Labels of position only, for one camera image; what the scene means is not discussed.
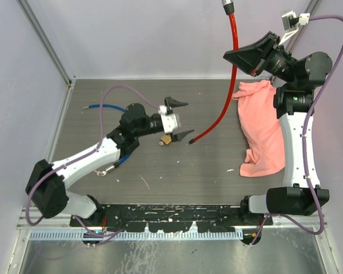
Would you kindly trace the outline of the red cable lock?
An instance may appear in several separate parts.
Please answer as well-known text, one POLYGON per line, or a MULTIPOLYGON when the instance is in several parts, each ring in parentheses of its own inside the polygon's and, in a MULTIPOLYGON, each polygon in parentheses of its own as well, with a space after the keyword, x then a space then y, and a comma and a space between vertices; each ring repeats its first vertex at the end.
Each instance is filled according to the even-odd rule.
MULTIPOLYGON (((234 11, 235 11, 234 3, 233 3, 233 1, 225 0, 225 1, 222 1, 222 6, 224 8, 225 14, 229 18, 230 28, 231 28, 231 32, 232 32, 232 48, 233 48, 233 50, 238 50, 239 49, 239 40, 238 40, 237 23, 236 23, 236 18, 234 15, 234 11)), ((230 106, 230 102, 231 102, 231 99, 233 96, 236 79, 237 79, 237 67, 235 65, 232 65, 232 73, 231 73, 231 78, 230 78, 229 91, 228 91, 224 106, 221 110, 219 117, 204 132, 200 133, 199 135, 197 135, 193 139, 190 139, 189 144, 194 144, 195 142, 202 139, 204 136, 206 136, 208 133, 210 133, 212 130, 214 130, 220 124, 220 122, 223 120, 223 118, 224 118, 225 114, 227 113, 228 108, 230 106)))

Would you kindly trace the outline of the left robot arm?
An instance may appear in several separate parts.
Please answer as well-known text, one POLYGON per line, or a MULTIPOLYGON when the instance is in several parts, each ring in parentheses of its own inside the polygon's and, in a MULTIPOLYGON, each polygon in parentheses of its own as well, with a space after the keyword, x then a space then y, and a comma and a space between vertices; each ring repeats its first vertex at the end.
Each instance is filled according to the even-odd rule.
POLYGON ((157 113, 147 115, 142 104, 128 105, 119 126, 107 135, 102 134, 97 144, 63 160, 38 161, 25 188, 29 201, 44 219, 66 213, 81 218, 90 226, 99 225, 105 219, 101 204, 93 196, 81 196, 70 192, 69 188, 97 168, 132 154, 139 146, 140 137, 163 132, 172 142, 181 141, 189 132, 176 132, 180 120, 173 110, 184 106, 185 102, 166 97, 157 113))

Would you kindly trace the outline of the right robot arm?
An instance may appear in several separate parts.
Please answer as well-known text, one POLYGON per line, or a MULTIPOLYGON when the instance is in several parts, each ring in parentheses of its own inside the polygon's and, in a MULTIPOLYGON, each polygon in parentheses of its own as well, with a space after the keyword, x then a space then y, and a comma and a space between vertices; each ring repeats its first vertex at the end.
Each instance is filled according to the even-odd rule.
POLYGON ((266 71, 285 81, 276 89, 273 107, 282 130, 285 173, 282 187, 241 200, 239 217, 251 225, 264 215, 310 216, 329 201, 316 173, 312 145, 314 91, 325 84, 333 61, 322 51, 296 59, 278 35, 224 53, 223 58, 251 76, 266 71))

